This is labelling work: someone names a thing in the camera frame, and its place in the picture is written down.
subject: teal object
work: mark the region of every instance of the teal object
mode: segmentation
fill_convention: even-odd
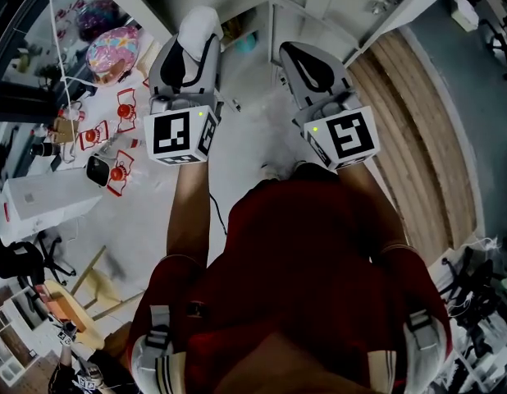
[[[245,36],[244,38],[238,39],[235,43],[235,47],[238,51],[242,53],[249,53],[255,48],[255,44],[257,43],[255,39],[255,34],[252,33],[250,35]]]

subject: curved wooden platform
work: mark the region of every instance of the curved wooden platform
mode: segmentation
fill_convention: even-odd
[[[389,32],[350,65],[381,139],[377,166],[407,237],[431,265],[476,228],[473,192],[448,113],[421,62]]]

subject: gray floor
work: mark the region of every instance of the gray floor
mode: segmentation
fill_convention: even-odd
[[[499,23],[486,2],[480,19]],[[486,49],[488,29],[466,33],[440,0],[410,24],[446,82],[473,146],[482,194],[486,233],[507,229],[507,81],[504,66]]]

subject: shirt sleeve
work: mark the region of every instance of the shirt sleeve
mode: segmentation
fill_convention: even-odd
[[[397,282],[411,314],[426,309],[429,315],[443,324],[448,355],[452,351],[449,315],[418,252],[404,244],[390,245],[373,260]]]
[[[82,394],[74,379],[75,370],[71,366],[58,364],[49,380],[48,394]]]
[[[152,327],[151,305],[172,305],[179,300],[197,279],[203,268],[185,255],[168,255],[153,270],[148,289],[144,293],[131,324],[126,354],[131,363],[131,352],[137,339]]]

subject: red shirt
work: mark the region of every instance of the red shirt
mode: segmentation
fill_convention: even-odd
[[[129,353],[151,327],[150,305],[170,305],[188,394],[212,392],[275,331],[365,387],[369,351],[395,350],[396,381],[404,379],[403,325],[420,309],[443,323],[450,351],[449,319],[425,264],[408,248],[362,255],[355,208],[334,182],[283,181],[248,193],[231,210],[226,247],[208,269],[181,255],[156,267]],[[203,305],[200,318],[187,314],[194,301]]]

